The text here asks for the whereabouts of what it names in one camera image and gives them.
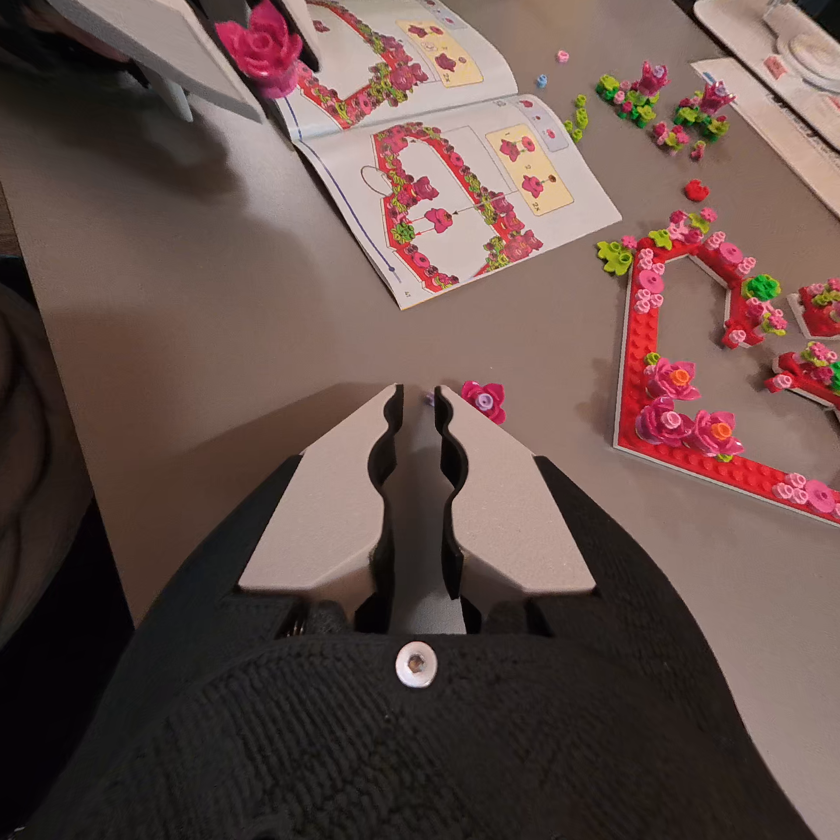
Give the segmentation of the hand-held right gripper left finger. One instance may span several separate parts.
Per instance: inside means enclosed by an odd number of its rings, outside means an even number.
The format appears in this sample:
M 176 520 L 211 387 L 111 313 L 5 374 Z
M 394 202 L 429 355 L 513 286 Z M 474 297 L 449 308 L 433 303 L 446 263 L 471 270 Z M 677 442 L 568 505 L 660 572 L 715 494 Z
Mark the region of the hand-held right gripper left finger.
M 240 590 L 334 602 L 357 630 L 388 630 L 395 543 L 383 486 L 403 408 L 404 386 L 388 385 L 302 451 Z

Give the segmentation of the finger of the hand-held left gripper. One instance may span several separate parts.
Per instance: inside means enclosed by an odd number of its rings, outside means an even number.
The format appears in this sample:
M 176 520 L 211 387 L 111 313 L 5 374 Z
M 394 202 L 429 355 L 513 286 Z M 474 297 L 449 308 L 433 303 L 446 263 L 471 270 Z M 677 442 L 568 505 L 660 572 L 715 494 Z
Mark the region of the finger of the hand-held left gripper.
M 131 58 L 182 120 L 193 121 L 186 97 L 191 92 L 241 117 L 264 122 L 264 109 L 188 2 L 64 1 L 62 15 Z
M 300 60 L 313 71 L 321 69 L 322 49 L 306 1 L 281 1 L 280 7 L 288 20 L 290 31 L 298 34 L 303 43 Z

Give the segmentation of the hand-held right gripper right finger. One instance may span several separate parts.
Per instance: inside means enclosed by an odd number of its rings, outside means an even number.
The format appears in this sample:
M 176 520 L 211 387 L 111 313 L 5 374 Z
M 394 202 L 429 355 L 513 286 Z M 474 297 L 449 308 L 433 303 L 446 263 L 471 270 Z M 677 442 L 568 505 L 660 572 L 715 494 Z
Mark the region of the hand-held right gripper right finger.
M 442 572 L 468 634 L 500 604 L 588 595 L 595 581 L 540 469 L 545 458 L 446 385 L 434 390 L 444 505 Z

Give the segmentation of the magenta lego rose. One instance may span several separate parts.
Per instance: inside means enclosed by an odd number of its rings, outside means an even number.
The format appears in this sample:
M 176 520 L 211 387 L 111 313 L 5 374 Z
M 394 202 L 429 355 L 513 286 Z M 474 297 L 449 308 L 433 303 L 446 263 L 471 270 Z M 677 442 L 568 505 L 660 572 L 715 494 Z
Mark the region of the magenta lego rose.
M 247 27 L 234 21 L 214 27 L 236 67 L 264 96 L 279 99 L 295 90 L 303 39 L 271 1 L 253 8 Z
M 465 381 L 460 395 L 468 404 L 480 411 L 491 422 L 502 425 L 506 422 L 507 413 L 504 408 L 506 399 L 504 386 L 500 383 Z

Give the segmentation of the open lego instruction booklet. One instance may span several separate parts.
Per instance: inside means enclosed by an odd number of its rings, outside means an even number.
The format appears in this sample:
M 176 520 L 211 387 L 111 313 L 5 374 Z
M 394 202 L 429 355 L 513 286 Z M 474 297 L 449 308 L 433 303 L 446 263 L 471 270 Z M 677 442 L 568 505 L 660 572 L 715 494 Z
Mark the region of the open lego instruction booklet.
M 622 220 L 571 130 L 440 2 L 306 2 L 319 69 L 276 101 L 402 310 Z

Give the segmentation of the small lego flower cluster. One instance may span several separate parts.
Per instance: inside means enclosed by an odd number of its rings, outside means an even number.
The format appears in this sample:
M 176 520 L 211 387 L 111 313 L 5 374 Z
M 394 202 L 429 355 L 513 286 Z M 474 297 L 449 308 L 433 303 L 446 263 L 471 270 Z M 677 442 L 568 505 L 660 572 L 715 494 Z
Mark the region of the small lego flower cluster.
M 643 130 L 655 120 L 654 105 L 670 78 L 666 65 L 653 66 L 647 60 L 640 72 L 640 78 L 635 81 L 603 75 L 595 85 L 595 93 L 613 107 L 619 119 Z
M 671 156 L 688 149 L 689 158 L 699 162 L 708 145 L 729 131 L 728 116 L 722 111 L 736 98 L 723 80 L 708 81 L 703 91 L 680 100 L 670 122 L 659 122 L 653 127 L 654 143 Z

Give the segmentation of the white printed paper sheet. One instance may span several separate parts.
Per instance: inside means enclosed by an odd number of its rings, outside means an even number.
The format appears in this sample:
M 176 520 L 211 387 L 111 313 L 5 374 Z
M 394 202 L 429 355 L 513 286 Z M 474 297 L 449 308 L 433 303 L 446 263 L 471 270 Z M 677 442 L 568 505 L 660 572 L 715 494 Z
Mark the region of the white printed paper sheet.
M 690 66 L 703 81 L 724 80 L 733 87 L 735 111 L 838 217 L 838 151 L 735 59 L 704 59 Z

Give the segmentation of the red lego heart frame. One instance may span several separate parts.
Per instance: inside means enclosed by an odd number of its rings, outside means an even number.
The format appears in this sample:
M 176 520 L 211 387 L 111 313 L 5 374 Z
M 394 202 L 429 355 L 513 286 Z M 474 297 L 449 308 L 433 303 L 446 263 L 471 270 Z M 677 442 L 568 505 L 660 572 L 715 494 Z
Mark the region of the red lego heart frame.
M 697 366 L 661 353 L 659 326 L 665 270 L 689 259 L 725 291 L 720 344 L 750 350 L 782 339 L 789 321 L 780 282 L 756 270 L 721 230 L 710 206 L 674 211 L 666 227 L 641 238 L 596 245 L 604 270 L 626 278 L 623 341 L 619 356 L 612 445 L 709 484 L 767 501 L 835 527 L 839 494 L 819 479 L 747 457 L 736 415 L 700 407 Z

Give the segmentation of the red lego frame segment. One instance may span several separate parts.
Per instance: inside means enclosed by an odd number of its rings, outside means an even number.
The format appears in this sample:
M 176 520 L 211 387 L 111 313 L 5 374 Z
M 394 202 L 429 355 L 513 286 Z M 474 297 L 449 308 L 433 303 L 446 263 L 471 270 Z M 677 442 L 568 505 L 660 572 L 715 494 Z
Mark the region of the red lego frame segment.
M 787 301 L 806 338 L 839 340 L 839 278 L 801 287 Z
M 773 360 L 764 388 L 771 393 L 792 392 L 839 414 L 838 352 L 820 341 L 809 341 L 798 352 Z

